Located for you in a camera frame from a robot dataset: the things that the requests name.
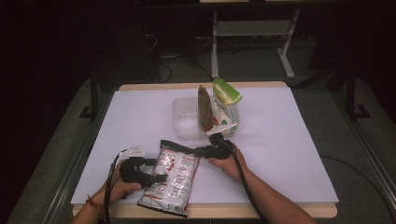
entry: brown bag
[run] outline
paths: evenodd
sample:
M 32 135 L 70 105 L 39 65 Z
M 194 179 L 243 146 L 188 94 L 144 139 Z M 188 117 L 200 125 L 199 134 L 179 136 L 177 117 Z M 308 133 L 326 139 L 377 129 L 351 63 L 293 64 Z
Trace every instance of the brown bag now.
M 213 128 L 213 111 L 210 104 L 210 96 L 203 85 L 198 90 L 198 116 L 199 123 L 205 132 Z

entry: left hand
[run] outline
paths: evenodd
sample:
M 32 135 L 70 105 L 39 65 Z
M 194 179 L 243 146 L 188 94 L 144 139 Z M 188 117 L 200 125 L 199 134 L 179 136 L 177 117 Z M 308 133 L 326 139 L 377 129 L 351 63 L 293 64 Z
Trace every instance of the left hand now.
M 120 199 L 125 193 L 132 194 L 134 191 L 141 190 L 142 187 L 138 183 L 125 183 L 120 177 L 120 165 L 124 162 L 124 160 L 120 161 L 117 164 L 116 169 L 114 170 L 113 176 L 111 178 L 111 185 L 113 187 L 110 194 L 109 202 L 113 203 Z M 92 201 L 101 205 L 102 207 L 105 205 L 105 192 L 106 192 L 106 182 L 105 184 L 92 196 Z

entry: white table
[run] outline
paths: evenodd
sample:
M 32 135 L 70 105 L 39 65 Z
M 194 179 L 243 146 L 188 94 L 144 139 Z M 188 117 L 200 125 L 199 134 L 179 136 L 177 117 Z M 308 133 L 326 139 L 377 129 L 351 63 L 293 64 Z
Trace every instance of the white table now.
M 186 147 L 208 145 L 206 140 L 178 141 L 172 126 L 172 101 L 196 96 L 199 84 L 127 85 L 115 93 L 71 201 L 74 214 L 87 194 L 103 185 L 121 150 L 141 145 L 146 158 L 157 158 L 162 139 Z M 238 104 L 240 124 L 230 140 L 244 152 L 249 168 L 312 217 L 335 217 L 337 196 L 290 89 L 283 82 L 231 84 L 244 98 Z M 211 83 L 205 86 L 211 92 Z M 112 204 L 110 215 L 179 218 L 137 206 L 142 195 L 143 190 L 134 192 Z M 196 171 L 187 212 L 189 218 L 258 217 L 242 186 L 205 159 Z

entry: snack package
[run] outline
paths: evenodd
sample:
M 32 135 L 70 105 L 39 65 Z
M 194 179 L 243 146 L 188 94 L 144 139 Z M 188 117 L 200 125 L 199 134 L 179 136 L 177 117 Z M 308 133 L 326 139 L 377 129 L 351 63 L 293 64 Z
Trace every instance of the snack package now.
M 204 132 L 209 132 L 213 128 L 213 111 L 210 96 L 203 85 L 200 85 L 198 89 L 198 119 Z
M 192 180 L 199 158 L 183 152 L 178 144 L 161 141 L 161 153 L 153 175 L 168 175 L 166 182 L 146 188 L 137 203 L 149 209 L 187 217 L 186 206 L 190 197 Z
M 231 125 L 233 117 L 229 105 L 237 104 L 241 101 L 241 93 L 220 77 L 215 77 L 213 80 L 213 98 L 213 121 L 215 125 Z M 235 130 L 236 126 L 233 126 L 222 133 L 226 136 Z

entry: dark background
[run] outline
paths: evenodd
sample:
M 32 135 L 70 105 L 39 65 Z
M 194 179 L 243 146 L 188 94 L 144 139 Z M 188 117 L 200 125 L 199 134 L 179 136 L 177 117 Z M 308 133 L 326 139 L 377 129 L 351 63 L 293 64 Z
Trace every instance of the dark background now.
M 396 83 L 394 11 L 391 3 L 319 10 L 307 7 L 302 10 L 294 38 L 318 38 L 312 68 L 325 69 L 345 59 L 353 62 L 358 76 L 373 88 L 378 102 L 396 120 L 392 100 Z M 64 111 L 93 68 L 99 71 L 99 84 L 105 90 L 122 83 L 150 82 L 155 78 L 158 55 L 146 51 L 147 29 L 159 35 L 165 45 L 210 32 L 211 18 L 207 16 L 211 14 L 182 15 L 187 19 L 179 27 L 184 29 L 176 29 L 179 16 L 164 12 L 155 14 L 152 24 L 142 24 L 144 13 L 108 17 L 93 12 L 79 14 L 64 1 L 0 3 L 0 223 L 7 221 Z M 189 32 L 191 25 L 198 29 Z M 127 44 L 128 38 L 134 45 Z M 110 57 L 102 49 L 107 49 Z M 191 49 L 182 50 L 191 53 Z M 132 58 L 135 63 L 120 68 L 111 58 L 118 62 Z

